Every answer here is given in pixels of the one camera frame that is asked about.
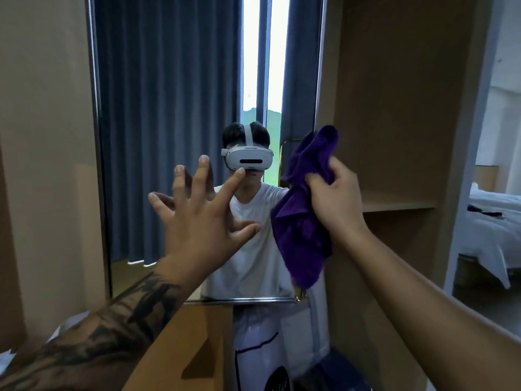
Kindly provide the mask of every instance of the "white vr headset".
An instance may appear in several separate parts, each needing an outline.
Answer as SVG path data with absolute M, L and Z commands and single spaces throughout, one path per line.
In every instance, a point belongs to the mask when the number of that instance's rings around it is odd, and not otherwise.
M 244 125 L 244 136 L 246 145 L 234 145 L 231 148 L 223 148 L 221 156 L 225 158 L 225 164 L 230 170 L 264 171 L 273 163 L 273 151 L 268 148 L 253 144 L 253 136 L 250 125 Z

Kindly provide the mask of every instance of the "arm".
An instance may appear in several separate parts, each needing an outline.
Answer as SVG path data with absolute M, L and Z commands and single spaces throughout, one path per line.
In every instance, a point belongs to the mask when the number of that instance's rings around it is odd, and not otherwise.
M 521 342 L 415 271 L 365 225 L 356 175 L 336 158 L 336 180 L 306 178 L 313 208 L 351 255 L 374 297 L 438 391 L 518 389 Z
M 108 306 L 44 345 L 32 363 L 1 378 L 0 390 L 124 386 L 180 305 L 259 230 L 258 224 L 247 221 L 234 233 L 224 227 L 244 170 L 238 170 L 210 203 L 205 198 L 209 169 L 208 158 L 201 157 L 193 178 L 193 198 L 188 200 L 184 168 L 176 168 L 176 212 L 155 194 L 149 195 L 165 228 L 165 256 L 154 270 Z

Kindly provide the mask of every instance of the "wooden shelf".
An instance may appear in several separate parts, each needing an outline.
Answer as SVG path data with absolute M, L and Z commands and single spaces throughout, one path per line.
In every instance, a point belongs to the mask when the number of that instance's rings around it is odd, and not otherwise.
M 364 213 L 375 213 L 379 211 L 432 209 L 433 202 L 428 200 L 412 199 L 402 197 L 396 193 L 366 191 L 361 192 Z

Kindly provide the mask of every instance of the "curtain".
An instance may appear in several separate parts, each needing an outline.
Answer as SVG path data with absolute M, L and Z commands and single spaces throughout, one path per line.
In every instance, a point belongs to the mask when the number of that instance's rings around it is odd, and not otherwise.
M 322 3 L 323 0 L 290 0 L 280 144 L 288 138 L 302 139 L 315 127 Z M 295 141 L 284 145 L 282 174 L 297 146 Z
M 101 173 L 111 262 L 156 262 L 147 194 L 207 154 L 225 180 L 223 128 L 239 119 L 242 0 L 93 0 Z

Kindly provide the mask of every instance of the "purple cloth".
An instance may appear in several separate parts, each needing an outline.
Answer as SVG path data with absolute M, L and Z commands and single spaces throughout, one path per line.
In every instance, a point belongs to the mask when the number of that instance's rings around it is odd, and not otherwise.
M 307 173 L 316 173 L 328 184 L 333 183 L 329 158 L 337 142 L 338 132 L 330 125 L 304 137 L 283 177 L 291 188 L 271 210 L 273 236 L 291 277 L 302 289 L 316 283 L 324 261 L 331 256 L 329 232 L 313 212 L 304 178 Z

